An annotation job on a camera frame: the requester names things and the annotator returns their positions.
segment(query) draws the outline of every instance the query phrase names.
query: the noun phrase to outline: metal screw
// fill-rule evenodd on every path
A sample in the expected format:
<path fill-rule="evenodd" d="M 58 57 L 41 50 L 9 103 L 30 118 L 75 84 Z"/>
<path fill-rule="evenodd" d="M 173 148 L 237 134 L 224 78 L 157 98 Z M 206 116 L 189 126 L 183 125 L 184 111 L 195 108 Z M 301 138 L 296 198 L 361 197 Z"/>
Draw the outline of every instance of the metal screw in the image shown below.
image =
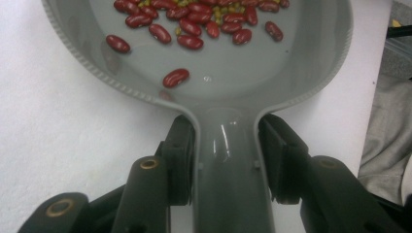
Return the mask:
<path fill-rule="evenodd" d="M 75 202 L 72 199 L 61 199 L 57 202 L 54 202 L 48 207 L 48 209 L 46 210 L 46 215 L 49 217 L 63 216 L 64 214 L 68 213 L 74 205 Z"/>
<path fill-rule="evenodd" d="M 155 159 L 149 159 L 140 163 L 140 167 L 143 169 L 153 169 L 157 167 L 158 162 Z"/>

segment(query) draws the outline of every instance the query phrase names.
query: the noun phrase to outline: gray plastic scoop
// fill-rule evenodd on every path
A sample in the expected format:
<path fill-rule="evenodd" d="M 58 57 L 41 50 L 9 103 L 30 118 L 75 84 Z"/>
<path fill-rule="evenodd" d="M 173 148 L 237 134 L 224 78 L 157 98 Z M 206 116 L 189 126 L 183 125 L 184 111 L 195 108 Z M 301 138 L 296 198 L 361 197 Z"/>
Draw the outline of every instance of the gray plastic scoop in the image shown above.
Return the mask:
<path fill-rule="evenodd" d="M 183 112 L 196 129 L 193 164 L 194 232 L 274 232 L 257 123 L 325 87 L 341 67 L 352 36 L 349 0 L 291 0 L 277 14 L 258 12 L 252 41 L 235 46 L 205 31 L 201 50 L 176 38 L 155 40 L 146 27 L 130 29 L 113 0 L 44 0 L 51 24 L 67 48 L 97 78 L 153 104 Z M 265 32 L 272 20 L 284 32 L 276 43 Z M 178 25 L 159 12 L 171 34 Z M 113 51 L 106 35 L 121 36 L 129 54 Z M 178 68 L 189 79 L 172 89 L 163 77 Z"/>

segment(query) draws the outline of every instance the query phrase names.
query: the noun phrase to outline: gray fabric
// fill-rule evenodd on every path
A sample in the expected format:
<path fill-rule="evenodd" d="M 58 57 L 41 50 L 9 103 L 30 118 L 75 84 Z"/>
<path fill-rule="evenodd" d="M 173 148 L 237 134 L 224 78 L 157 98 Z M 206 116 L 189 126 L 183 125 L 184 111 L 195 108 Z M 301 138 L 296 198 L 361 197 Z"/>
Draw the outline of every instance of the gray fabric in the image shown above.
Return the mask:
<path fill-rule="evenodd" d="M 381 75 L 360 163 L 360 182 L 370 192 L 403 205 L 412 189 L 411 153 L 412 82 Z"/>
<path fill-rule="evenodd" d="M 401 3 L 394 1 L 389 26 L 392 26 L 392 19 L 398 20 L 402 25 L 412 25 L 412 0 L 404 0 Z M 395 40 L 404 47 L 412 48 L 412 37 L 400 37 Z M 403 79 L 412 78 L 412 57 L 400 55 L 395 50 L 384 49 L 380 74 Z"/>

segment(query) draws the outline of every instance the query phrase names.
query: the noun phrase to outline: white surface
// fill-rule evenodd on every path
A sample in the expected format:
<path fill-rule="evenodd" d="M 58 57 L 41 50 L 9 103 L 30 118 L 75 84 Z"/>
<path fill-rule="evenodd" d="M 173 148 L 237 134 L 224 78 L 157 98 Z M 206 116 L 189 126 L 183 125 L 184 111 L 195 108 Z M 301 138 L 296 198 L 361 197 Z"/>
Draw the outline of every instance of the white surface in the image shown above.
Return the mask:
<path fill-rule="evenodd" d="M 390 0 L 353 0 L 354 39 L 321 93 L 277 113 L 312 155 L 361 161 Z M 0 3 L 0 232 L 17 232 L 48 198 L 93 200 L 122 185 L 151 155 L 178 113 L 131 99 L 93 77 L 59 41 L 40 1 Z M 190 209 L 173 209 L 174 232 L 191 232 Z M 297 207 L 276 208 L 277 232 L 302 232 Z"/>

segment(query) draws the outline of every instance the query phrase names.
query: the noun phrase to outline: bean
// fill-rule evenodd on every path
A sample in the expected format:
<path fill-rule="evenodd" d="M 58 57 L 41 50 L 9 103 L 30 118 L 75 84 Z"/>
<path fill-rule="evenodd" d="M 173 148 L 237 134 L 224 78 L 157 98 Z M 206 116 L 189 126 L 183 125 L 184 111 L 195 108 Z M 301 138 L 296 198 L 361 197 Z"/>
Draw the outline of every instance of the bean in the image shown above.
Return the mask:
<path fill-rule="evenodd" d="M 223 22 L 244 22 L 245 16 L 242 13 L 229 13 L 223 16 Z"/>
<path fill-rule="evenodd" d="M 152 6 L 143 6 L 141 10 L 142 12 L 144 12 L 146 15 L 148 15 L 151 18 L 158 18 L 158 12 Z"/>
<path fill-rule="evenodd" d="M 280 42 L 283 39 L 283 32 L 281 29 L 276 25 L 276 23 L 272 21 L 267 21 L 264 24 L 264 29 L 267 33 L 275 40 L 276 42 Z"/>
<path fill-rule="evenodd" d="M 219 25 L 215 21 L 209 21 L 206 24 L 206 32 L 210 37 L 218 38 L 220 34 Z"/>
<path fill-rule="evenodd" d="M 144 13 L 139 13 L 127 17 L 125 22 L 127 26 L 137 28 L 150 25 L 152 23 L 152 18 Z"/>
<path fill-rule="evenodd" d="M 172 37 L 169 32 L 159 24 L 152 24 L 149 26 L 149 32 L 161 43 L 169 44 L 172 41 Z"/>
<path fill-rule="evenodd" d="M 106 42 L 113 50 L 121 53 L 130 52 L 130 45 L 121 37 L 108 35 L 106 37 Z"/>
<path fill-rule="evenodd" d="M 209 6 L 215 6 L 216 3 L 218 3 L 218 0 L 198 0 L 200 3 L 209 5 Z"/>
<path fill-rule="evenodd" d="M 290 2 L 289 2 L 289 0 L 281 0 L 279 2 L 279 5 L 281 5 L 281 8 L 288 8 L 289 5 L 290 5 Z"/>
<path fill-rule="evenodd" d="M 189 71 L 187 69 L 176 69 L 163 78 L 163 86 L 167 88 L 175 87 L 181 82 L 187 80 L 189 77 Z"/>
<path fill-rule="evenodd" d="M 176 36 L 180 36 L 182 34 L 182 28 L 180 26 L 175 28 L 175 34 Z"/>
<path fill-rule="evenodd" d="M 202 28 L 196 23 L 188 20 L 183 17 L 179 20 L 179 25 L 186 33 L 189 33 L 192 36 L 200 36 L 202 34 Z"/>
<path fill-rule="evenodd" d="M 243 45 L 250 42 L 252 39 L 252 31 L 244 28 L 236 31 L 232 35 L 232 42 L 235 45 Z"/>
<path fill-rule="evenodd" d="M 125 1 L 124 0 L 116 0 L 113 3 L 113 6 L 118 10 L 118 12 L 125 13 Z"/>
<path fill-rule="evenodd" d="M 199 50 L 203 47 L 202 39 L 190 35 L 180 35 L 178 36 L 179 45 L 188 48 L 190 50 Z"/>
<path fill-rule="evenodd" d="M 178 4 L 172 0 L 152 0 L 151 6 L 158 10 L 164 10 L 176 8 Z"/>
<path fill-rule="evenodd" d="M 279 12 L 279 4 L 274 1 L 263 1 L 258 3 L 258 8 L 263 12 Z"/>
<path fill-rule="evenodd" d="M 240 29 L 242 29 L 242 23 L 240 22 L 225 22 L 221 26 L 221 31 L 228 34 L 232 34 Z"/>
<path fill-rule="evenodd" d="M 188 7 L 177 7 L 177 8 L 167 10 L 166 16 L 169 19 L 180 19 L 182 17 L 187 16 L 189 13 L 190 13 L 190 10 Z"/>
<path fill-rule="evenodd" d="M 188 4 L 188 7 L 192 12 L 200 12 L 200 13 L 208 13 L 208 14 L 211 14 L 213 12 L 211 7 L 203 3 L 191 2 Z"/>
<path fill-rule="evenodd" d="M 232 4 L 234 2 L 236 2 L 236 0 L 218 0 L 217 3 L 221 7 L 227 7 L 227 6 L 229 6 L 230 4 Z"/>
<path fill-rule="evenodd" d="M 245 7 L 248 7 L 248 6 L 256 7 L 258 5 L 258 2 L 259 0 L 242 0 L 240 1 L 240 4 Z"/>
<path fill-rule="evenodd" d="M 137 6 L 137 4 L 134 4 L 132 2 L 129 2 L 127 0 L 123 1 L 124 2 L 124 11 L 128 13 L 129 15 L 134 15 L 140 13 L 140 8 Z"/>
<path fill-rule="evenodd" d="M 210 13 L 198 13 L 198 12 L 191 12 L 188 14 L 188 19 L 192 22 L 205 24 L 210 21 L 212 18 L 212 14 Z"/>
<path fill-rule="evenodd" d="M 250 25 L 258 24 L 258 13 L 255 7 L 253 6 L 246 7 L 245 19 Z"/>

